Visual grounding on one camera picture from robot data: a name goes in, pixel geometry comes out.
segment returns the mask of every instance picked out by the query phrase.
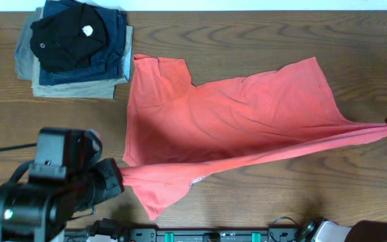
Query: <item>stack of folded clothes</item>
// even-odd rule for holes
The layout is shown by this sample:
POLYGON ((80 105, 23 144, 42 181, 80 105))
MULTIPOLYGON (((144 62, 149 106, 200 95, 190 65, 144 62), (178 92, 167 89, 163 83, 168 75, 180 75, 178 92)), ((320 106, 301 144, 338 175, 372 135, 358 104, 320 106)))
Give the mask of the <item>stack of folded clothes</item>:
POLYGON ((15 50, 19 79, 36 97, 114 97, 130 76, 133 27, 117 9, 47 1, 24 23, 15 50))

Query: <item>folded clothes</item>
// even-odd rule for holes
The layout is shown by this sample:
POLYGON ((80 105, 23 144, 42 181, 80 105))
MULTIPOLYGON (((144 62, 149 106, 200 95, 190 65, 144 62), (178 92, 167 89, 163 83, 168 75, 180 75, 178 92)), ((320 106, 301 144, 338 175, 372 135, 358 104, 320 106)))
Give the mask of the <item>folded clothes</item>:
POLYGON ((35 97, 98 97, 114 98, 115 85, 127 83, 130 78, 130 65, 132 56, 132 36, 134 28, 126 26, 126 41, 124 55, 122 57, 123 77, 103 81, 86 81, 82 83, 65 83, 60 85, 40 85, 40 62, 35 57, 34 76, 32 88, 35 97))
POLYGON ((32 62, 34 53, 31 50, 30 41, 32 37, 31 24, 40 19, 41 7, 29 14, 21 28, 19 38, 17 39, 16 49, 14 51, 15 71, 18 79, 32 79, 32 62))
MULTIPOLYGON (((44 6, 43 17, 58 15, 60 12, 79 4, 76 1, 69 0, 47 1, 44 6)), ((107 46, 92 54, 90 67, 57 73, 41 70, 41 85, 117 79, 122 76, 121 58, 125 46, 126 16, 116 9, 94 8, 107 30, 107 46)))
POLYGON ((129 82, 130 65, 132 57, 132 37, 133 27, 126 26, 125 47, 122 56, 122 77, 117 79, 104 79, 100 81, 88 81, 82 83, 69 83, 60 85, 40 85, 40 62, 34 56, 30 49, 30 38, 32 30, 29 28, 32 22, 38 21, 43 16, 42 8, 37 10, 26 18, 22 32, 17 41, 15 49, 16 73, 19 78, 32 80, 32 89, 35 97, 98 97, 114 98, 115 85, 129 82))
POLYGON ((31 50, 49 72, 90 67, 90 56, 107 44, 104 24, 88 4, 45 17, 31 29, 31 50))
POLYGON ((183 59, 134 63, 121 171, 152 220, 207 175, 387 136, 340 114, 315 58, 199 86, 183 59))

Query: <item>cable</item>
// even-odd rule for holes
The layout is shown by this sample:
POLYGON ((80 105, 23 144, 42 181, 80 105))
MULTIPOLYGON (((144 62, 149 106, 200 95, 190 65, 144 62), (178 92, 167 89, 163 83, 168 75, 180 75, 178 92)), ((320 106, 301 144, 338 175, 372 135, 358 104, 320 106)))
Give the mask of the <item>cable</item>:
POLYGON ((13 175, 11 175, 9 181, 18 182, 20 180, 20 178, 22 178, 22 176, 25 174, 25 172, 30 168, 30 165, 33 162, 34 161, 26 161, 26 162, 22 163, 21 165, 19 165, 16 168, 16 170, 14 171, 13 175))
POLYGON ((35 146, 37 146, 37 143, 31 143, 31 144, 26 144, 26 145, 16 145, 16 146, 12 146, 12 147, 3 147, 3 148, 0 148, 0 152, 1 151, 11 151, 11 150, 15 150, 15 149, 24 149, 24 148, 35 147, 35 146))
POLYGON ((91 215, 94 215, 96 212, 97 212, 97 209, 95 208, 95 206, 92 206, 92 212, 90 214, 72 217, 68 221, 76 220, 76 219, 83 218, 83 217, 86 217, 86 216, 91 216, 91 215))
MULTIPOLYGON (((270 230, 271 230, 271 228, 272 228, 273 225, 275 225, 275 224, 276 224, 277 222, 279 222, 280 220, 284 220, 284 219, 288 219, 288 220, 294 222, 294 224, 295 224, 296 226, 300 227, 300 225, 299 225, 297 222, 295 222, 292 218, 290 218, 290 217, 288 217, 288 216, 281 216, 281 217, 277 218, 277 219, 274 220, 274 222, 272 222, 272 223, 270 224, 270 226, 268 227, 268 235, 269 235, 269 237, 270 237, 271 239, 273 239, 274 242, 278 242, 278 241, 274 239, 274 236, 272 235, 272 233, 271 233, 270 230)), ((288 242, 295 242, 295 241, 296 241, 296 234, 297 234, 297 233, 295 233, 294 238, 293 238, 292 240, 288 240, 288 242)))

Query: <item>white wall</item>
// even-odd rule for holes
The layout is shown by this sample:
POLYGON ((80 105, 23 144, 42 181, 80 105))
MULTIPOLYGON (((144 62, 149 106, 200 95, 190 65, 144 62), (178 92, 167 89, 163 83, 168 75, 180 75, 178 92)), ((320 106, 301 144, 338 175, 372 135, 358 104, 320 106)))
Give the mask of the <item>white wall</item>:
MULTIPOLYGON (((387 10, 387 0, 93 0, 126 11, 387 10)), ((0 11, 33 11, 44 0, 0 0, 0 11)))

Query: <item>white logo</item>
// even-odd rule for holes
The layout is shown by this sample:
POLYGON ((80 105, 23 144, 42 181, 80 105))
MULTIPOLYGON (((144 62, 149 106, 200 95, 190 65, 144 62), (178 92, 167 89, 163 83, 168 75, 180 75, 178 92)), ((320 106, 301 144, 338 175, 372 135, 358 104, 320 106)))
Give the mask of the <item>white logo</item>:
POLYGON ((91 26, 85 26, 81 30, 83 30, 83 33, 85 33, 86 36, 90 36, 93 32, 93 28, 91 26))
POLYGON ((203 176, 203 177, 199 177, 199 178, 193 179, 193 180, 191 181, 191 186, 194 185, 194 184, 197 183, 197 182, 202 181, 204 178, 206 178, 206 177, 203 176))

